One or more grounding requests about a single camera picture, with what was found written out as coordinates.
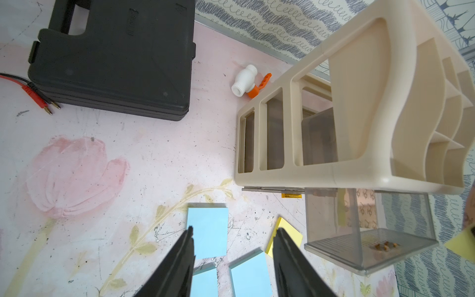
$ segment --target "pink tulip painting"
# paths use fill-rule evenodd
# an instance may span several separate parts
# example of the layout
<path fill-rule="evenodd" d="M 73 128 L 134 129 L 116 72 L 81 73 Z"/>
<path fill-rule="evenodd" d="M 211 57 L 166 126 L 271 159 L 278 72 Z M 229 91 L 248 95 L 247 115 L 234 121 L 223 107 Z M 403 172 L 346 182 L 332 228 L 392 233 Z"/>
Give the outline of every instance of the pink tulip painting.
<path fill-rule="evenodd" d="M 378 282 L 376 288 L 376 297 L 391 297 L 394 295 L 394 288 L 396 284 L 396 274 L 394 272 L 389 273 L 388 277 L 383 276 L 382 280 Z"/>
<path fill-rule="evenodd" d="M 17 296 L 57 220 L 80 215 L 113 200 L 122 190 L 129 163 L 107 160 L 104 142 L 82 137 L 54 138 L 26 170 L 26 190 L 36 208 L 48 217 L 4 296 Z"/>

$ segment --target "white plastic valve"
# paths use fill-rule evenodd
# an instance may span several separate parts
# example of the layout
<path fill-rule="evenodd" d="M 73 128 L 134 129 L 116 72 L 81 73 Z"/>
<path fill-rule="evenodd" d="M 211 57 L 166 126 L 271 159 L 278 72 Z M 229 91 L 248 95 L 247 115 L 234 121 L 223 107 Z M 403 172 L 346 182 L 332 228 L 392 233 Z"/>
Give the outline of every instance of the white plastic valve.
<path fill-rule="evenodd" d="M 236 76 L 231 91 L 234 95 L 241 97 L 244 93 L 252 91 L 256 86 L 254 79 L 257 75 L 257 69 L 254 65 L 249 64 L 246 68 L 242 69 Z"/>

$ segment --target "painted stem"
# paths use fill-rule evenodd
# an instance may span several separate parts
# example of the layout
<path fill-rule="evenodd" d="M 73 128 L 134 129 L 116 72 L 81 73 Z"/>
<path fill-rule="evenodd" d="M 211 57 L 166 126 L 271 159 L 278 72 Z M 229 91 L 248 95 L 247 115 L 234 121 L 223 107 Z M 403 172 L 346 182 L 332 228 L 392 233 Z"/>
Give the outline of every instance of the painted stem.
<path fill-rule="evenodd" d="M 165 220 L 172 212 L 174 212 L 177 208 L 179 208 L 182 204 L 184 204 L 186 201 L 188 201 L 189 199 L 195 197 L 195 196 L 198 196 L 198 195 L 202 195 L 202 194 L 205 194 L 205 193 L 208 193 L 208 192 L 212 192 L 214 190 L 221 190 L 223 192 L 229 192 L 231 193 L 230 190 L 228 189 L 224 189 L 224 188 L 220 188 L 220 187 L 216 187 L 216 188 L 208 188 L 208 189 L 203 189 L 203 190 L 199 190 L 199 191 L 196 191 L 196 192 L 191 192 L 189 194 L 186 194 L 177 204 L 175 204 L 174 206 L 170 207 L 161 217 L 159 217 L 158 219 L 156 219 L 153 224 L 147 229 L 147 231 L 145 231 L 141 237 L 139 237 L 137 239 L 137 241 L 130 247 L 130 249 L 126 252 L 126 254 L 122 257 L 122 259 L 117 263 L 117 265 L 114 267 L 114 269 L 112 270 L 111 274 L 109 275 L 109 277 L 105 280 L 104 284 L 102 285 L 101 289 L 99 290 L 99 296 L 103 296 L 104 293 L 107 291 L 108 289 L 108 286 L 109 286 L 109 283 L 115 279 L 115 277 L 117 276 L 117 273 L 122 269 L 122 266 L 124 266 L 124 264 L 129 260 L 129 258 L 132 256 L 132 254 L 135 252 L 135 249 L 140 246 L 140 244 L 142 243 L 142 241 L 145 240 L 145 238 L 147 237 L 147 234 L 150 233 L 155 227 L 157 227 L 161 222 L 163 222 L 163 220 Z"/>
<path fill-rule="evenodd" d="M 13 279 L 10 282 L 10 285 L 5 292 L 4 297 L 16 297 L 21 291 L 23 287 L 23 282 L 25 281 L 31 266 L 35 262 L 36 257 L 38 256 L 39 252 L 44 248 L 46 245 L 46 241 L 48 239 L 49 234 L 51 233 L 54 225 L 56 224 L 56 219 L 48 219 L 46 221 L 45 226 L 40 231 L 38 236 L 35 238 L 35 241 L 29 248 L 26 256 L 23 258 L 23 261 L 20 267 L 17 268 L 17 272 L 13 276 Z"/>

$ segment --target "painted flower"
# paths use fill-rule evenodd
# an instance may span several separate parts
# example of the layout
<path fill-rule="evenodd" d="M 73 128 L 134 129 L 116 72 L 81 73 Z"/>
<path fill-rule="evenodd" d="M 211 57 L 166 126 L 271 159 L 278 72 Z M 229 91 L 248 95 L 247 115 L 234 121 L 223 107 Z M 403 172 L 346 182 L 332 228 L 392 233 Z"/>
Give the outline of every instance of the painted flower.
<path fill-rule="evenodd" d="M 383 279 L 378 282 L 376 288 L 376 297 L 388 297 L 394 295 L 394 287 L 396 286 L 396 274 L 391 272 L 388 277 L 383 276 Z"/>
<path fill-rule="evenodd" d="M 26 186 L 33 203 L 52 219 L 78 215 L 115 198 L 129 163 L 107 161 L 104 142 L 60 137 L 45 147 L 28 168 Z"/>

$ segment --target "orange valve handle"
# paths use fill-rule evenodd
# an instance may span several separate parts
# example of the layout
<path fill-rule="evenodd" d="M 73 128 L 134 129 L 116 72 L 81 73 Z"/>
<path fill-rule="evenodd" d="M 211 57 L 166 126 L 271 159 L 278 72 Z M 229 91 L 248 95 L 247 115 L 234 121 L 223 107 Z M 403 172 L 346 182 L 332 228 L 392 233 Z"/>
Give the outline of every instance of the orange valve handle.
<path fill-rule="evenodd" d="M 267 85 L 267 83 L 269 82 L 271 76 L 272 76 L 272 73 L 267 73 L 266 74 L 266 76 L 262 80 L 262 83 L 259 85 L 259 90 L 262 90 Z"/>
<path fill-rule="evenodd" d="M 256 97 L 259 94 L 259 90 L 262 90 L 267 85 L 271 76 L 272 76 L 272 73 L 267 73 L 264 79 L 262 80 L 261 84 L 259 85 L 259 87 L 254 86 L 254 88 L 250 92 L 248 92 L 247 95 L 251 97 L 251 99 Z"/>

